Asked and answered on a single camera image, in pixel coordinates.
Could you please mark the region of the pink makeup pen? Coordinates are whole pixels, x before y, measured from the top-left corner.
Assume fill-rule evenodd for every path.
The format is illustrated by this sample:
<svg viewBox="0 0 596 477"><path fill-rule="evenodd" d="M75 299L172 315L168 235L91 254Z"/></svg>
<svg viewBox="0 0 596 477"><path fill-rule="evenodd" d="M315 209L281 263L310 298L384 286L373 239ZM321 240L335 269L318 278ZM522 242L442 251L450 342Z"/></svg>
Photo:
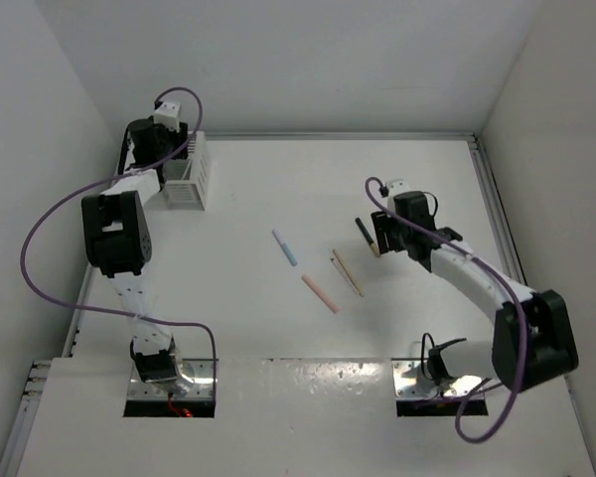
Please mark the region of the pink makeup pen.
<svg viewBox="0 0 596 477"><path fill-rule="evenodd" d="M311 277L303 274L301 279L332 313L337 314L340 311L340 308Z"/></svg>

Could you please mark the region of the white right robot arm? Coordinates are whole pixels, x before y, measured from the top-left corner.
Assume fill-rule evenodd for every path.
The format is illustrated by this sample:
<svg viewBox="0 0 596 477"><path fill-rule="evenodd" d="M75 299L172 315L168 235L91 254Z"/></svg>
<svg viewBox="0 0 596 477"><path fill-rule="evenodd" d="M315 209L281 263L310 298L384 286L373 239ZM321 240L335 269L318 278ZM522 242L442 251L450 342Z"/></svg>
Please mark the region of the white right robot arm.
<svg viewBox="0 0 596 477"><path fill-rule="evenodd" d="M402 182L379 192L387 200L372 213L379 252L406 252L465 295L494 327L489 342L456 338L432 347L425 364L428 380L443 385L474 375L521 393L577 369L568 310L559 293L537 292L475 258L456 231L436 227L423 192Z"/></svg>

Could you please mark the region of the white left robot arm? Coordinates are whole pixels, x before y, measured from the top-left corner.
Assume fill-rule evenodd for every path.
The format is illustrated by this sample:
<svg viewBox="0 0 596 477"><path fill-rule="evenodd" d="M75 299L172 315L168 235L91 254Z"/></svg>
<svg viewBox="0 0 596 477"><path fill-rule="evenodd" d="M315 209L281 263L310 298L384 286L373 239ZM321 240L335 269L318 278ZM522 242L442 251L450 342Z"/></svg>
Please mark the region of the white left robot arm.
<svg viewBox="0 0 596 477"><path fill-rule="evenodd" d="M180 377L171 330L148 319L147 264L152 240L143 206L164 187L161 166L151 166L178 147L188 152L188 124L173 129L155 116L125 129L117 173L120 178L98 195L81 199L85 251L89 263L108 278L129 314L130 356L142 382L165 388Z"/></svg>

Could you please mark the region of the blue white makeup pen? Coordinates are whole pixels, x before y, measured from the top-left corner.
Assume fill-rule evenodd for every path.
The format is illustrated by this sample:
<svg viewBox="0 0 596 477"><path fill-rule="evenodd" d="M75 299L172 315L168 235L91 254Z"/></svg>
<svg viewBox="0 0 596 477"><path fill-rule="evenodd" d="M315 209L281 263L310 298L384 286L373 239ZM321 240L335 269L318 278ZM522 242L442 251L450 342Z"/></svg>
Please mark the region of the blue white makeup pen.
<svg viewBox="0 0 596 477"><path fill-rule="evenodd" d="M288 246L287 242L282 238L280 232L276 229L273 229L272 235L273 235L274 239L276 240L277 244L279 245L279 247L281 248L282 252L284 253L285 257L289 261L289 263L292 266L296 266L297 259L294 255L294 253L292 252L292 250L290 249L290 247Z"/></svg>

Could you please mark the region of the black gold mascara tube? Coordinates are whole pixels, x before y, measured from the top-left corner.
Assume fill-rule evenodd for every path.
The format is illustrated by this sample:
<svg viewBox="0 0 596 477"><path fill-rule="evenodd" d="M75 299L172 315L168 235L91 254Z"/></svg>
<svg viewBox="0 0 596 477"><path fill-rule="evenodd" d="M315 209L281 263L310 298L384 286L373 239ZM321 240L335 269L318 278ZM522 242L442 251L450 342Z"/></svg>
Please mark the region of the black gold mascara tube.
<svg viewBox="0 0 596 477"><path fill-rule="evenodd" d="M365 241L367 242L369 248L371 249L372 253L376 256L376 257L380 257L380 252L379 249L375 243L375 241L373 240L373 237L371 236L371 234L369 233L369 230L367 229L367 227L364 225L363 221L359 218L356 217L355 218L355 223L359 229L359 231L361 232L363 238L365 239Z"/></svg>

